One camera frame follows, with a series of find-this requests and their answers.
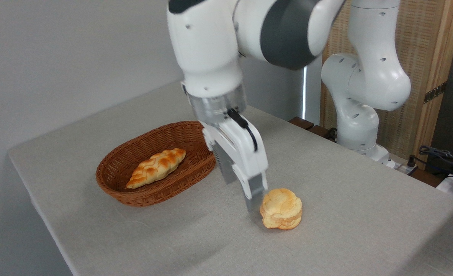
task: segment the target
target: braided bread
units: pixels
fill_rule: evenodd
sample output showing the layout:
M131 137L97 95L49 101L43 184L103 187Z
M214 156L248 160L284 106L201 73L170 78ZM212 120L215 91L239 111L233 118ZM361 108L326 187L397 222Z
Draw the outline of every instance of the braided bread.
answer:
M139 163L133 171L127 189L136 189L165 178L179 166L186 157L186 151L179 148L167 149L154 154L150 159Z

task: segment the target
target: woven screen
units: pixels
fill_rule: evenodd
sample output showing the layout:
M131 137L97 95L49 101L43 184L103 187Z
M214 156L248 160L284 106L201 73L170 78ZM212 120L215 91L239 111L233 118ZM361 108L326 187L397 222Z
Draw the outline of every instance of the woven screen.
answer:
M443 0L401 0L396 28L396 52L400 63L412 82L408 101L398 110L377 110L380 118L378 143L392 154L408 157L412 153L415 135L429 84L431 64L439 33L443 30L443 9L452 7ZM347 0L333 24L323 54L325 61L332 54L355 53L347 38L351 0ZM322 85L321 124L325 128L337 127L337 115L330 93Z

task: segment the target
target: wooden block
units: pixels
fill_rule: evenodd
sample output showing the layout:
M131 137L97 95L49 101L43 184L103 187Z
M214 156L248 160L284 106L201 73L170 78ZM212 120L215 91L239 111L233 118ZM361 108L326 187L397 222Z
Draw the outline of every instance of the wooden block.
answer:
M442 178L439 178L427 171L423 171L419 168L417 168L412 174L410 174L413 178L420 180L427 185L430 185L432 187L437 187L441 182Z
M314 126L308 130L311 133L315 133L318 136L322 136L325 139L330 138L330 130L321 126Z
M293 119L289 120L291 124L294 124L295 126L298 126L302 129L309 130L314 126L314 123L309 122L307 120L301 119L300 117L294 117Z

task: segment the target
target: round bread roll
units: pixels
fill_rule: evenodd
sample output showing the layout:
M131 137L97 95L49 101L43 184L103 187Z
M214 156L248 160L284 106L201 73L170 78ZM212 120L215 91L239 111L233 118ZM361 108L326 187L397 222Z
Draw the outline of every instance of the round bread roll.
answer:
M301 199L285 188L271 190L260 206L262 223L269 229L293 229L301 222L301 213Z

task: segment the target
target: white wall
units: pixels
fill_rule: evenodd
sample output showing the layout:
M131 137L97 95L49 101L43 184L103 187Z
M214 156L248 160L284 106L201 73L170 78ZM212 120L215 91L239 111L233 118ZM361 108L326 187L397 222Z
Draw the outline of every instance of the white wall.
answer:
M165 4L0 0L0 275L70 274L7 151L181 79ZM299 115L296 72L249 59L243 67L249 104Z

